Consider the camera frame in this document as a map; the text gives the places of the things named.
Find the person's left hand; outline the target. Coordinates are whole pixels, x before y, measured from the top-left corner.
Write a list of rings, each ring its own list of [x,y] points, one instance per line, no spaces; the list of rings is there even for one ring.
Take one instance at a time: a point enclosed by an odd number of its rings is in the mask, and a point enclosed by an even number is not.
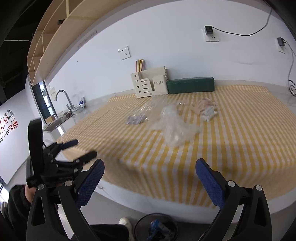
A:
[[[29,188],[28,185],[25,185],[25,197],[30,203],[32,203],[34,199],[35,192],[36,187]]]

